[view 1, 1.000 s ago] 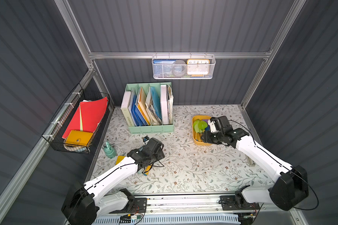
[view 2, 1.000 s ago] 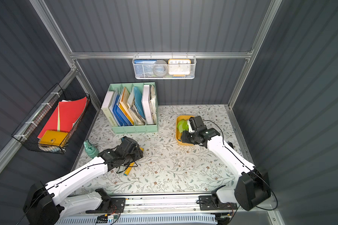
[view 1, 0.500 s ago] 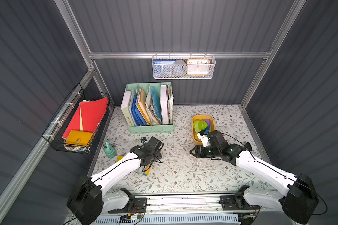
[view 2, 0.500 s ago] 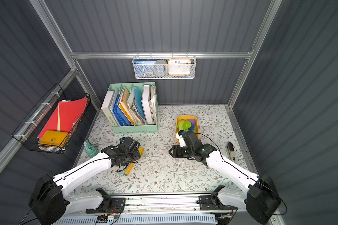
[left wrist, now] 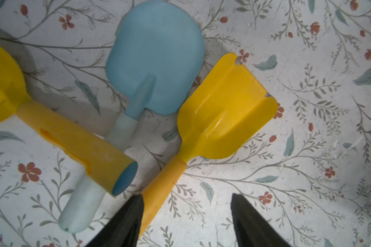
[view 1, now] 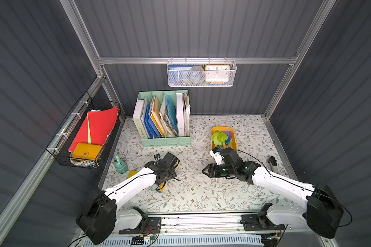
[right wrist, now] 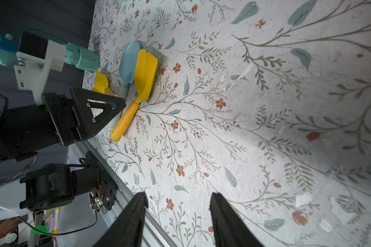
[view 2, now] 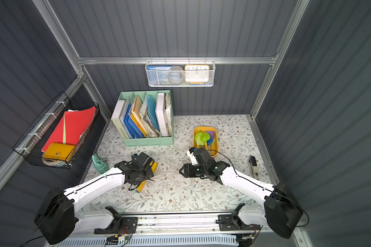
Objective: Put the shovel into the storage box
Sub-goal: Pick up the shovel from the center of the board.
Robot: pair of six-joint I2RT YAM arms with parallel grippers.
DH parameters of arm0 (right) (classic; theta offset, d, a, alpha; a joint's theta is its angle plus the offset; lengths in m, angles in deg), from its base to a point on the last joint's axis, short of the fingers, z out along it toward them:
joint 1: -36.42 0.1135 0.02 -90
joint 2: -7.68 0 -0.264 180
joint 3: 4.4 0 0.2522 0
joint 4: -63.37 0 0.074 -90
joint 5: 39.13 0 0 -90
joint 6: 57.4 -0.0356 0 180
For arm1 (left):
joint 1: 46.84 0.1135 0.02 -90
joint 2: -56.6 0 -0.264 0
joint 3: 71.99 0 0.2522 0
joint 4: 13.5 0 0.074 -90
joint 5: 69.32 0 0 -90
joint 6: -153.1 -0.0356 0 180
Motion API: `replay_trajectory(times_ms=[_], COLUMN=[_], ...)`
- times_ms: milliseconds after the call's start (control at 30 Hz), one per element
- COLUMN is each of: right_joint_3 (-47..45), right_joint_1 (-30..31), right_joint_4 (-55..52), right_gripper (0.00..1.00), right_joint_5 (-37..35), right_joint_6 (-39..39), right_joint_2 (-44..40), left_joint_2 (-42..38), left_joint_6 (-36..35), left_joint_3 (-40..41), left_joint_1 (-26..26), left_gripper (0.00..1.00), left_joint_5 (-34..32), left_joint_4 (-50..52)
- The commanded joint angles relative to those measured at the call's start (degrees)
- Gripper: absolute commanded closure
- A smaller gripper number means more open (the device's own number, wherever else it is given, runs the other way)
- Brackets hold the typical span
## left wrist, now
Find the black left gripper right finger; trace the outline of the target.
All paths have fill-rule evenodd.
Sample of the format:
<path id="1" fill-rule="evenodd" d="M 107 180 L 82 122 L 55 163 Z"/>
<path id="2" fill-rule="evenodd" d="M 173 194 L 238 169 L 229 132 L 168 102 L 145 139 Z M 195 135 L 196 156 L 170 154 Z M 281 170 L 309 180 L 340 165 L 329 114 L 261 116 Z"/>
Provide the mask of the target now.
<path id="1" fill-rule="evenodd" d="M 231 213 L 239 247 L 290 247 L 243 195 L 232 195 Z"/>

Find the yellow toy piece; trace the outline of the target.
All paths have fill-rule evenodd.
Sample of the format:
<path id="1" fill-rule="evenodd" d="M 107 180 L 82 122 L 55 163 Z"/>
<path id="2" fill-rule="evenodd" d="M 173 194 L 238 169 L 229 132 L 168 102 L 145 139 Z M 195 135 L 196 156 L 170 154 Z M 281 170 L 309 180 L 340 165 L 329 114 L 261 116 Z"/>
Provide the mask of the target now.
<path id="1" fill-rule="evenodd" d="M 33 100 L 14 58 L 0 47 L 0 122 L 16 115 L 42 138 L 80 163 L 88 177 L 112 196 L 133 181 L 138 164 L 113 145 Z"/>

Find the yellow shovel orange handle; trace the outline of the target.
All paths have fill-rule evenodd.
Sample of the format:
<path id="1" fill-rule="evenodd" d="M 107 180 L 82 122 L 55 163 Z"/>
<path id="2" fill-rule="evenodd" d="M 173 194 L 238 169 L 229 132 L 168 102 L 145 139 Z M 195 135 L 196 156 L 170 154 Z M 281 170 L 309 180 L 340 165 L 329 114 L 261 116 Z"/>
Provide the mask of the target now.
<path id="1" fill-rule="evenodd" d="M 189 160 L 233 155 L 275 116 L 276 99 L 236 61 L 233 53 L 223 55 L 181 106 L 177 117 L 180 150 L 142 192 L 141 232 L 151 224 Z"/>

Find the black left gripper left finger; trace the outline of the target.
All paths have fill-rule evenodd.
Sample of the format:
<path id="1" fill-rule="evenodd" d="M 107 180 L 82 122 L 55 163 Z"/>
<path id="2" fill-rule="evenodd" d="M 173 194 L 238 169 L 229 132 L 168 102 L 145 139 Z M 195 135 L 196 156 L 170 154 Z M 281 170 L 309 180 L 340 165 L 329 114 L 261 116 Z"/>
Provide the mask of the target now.
<path id="1" fill-rule="evenodd" d="M 132 196 L 87 247 L 135 247 L 144 213 L 142 195 Z"/>

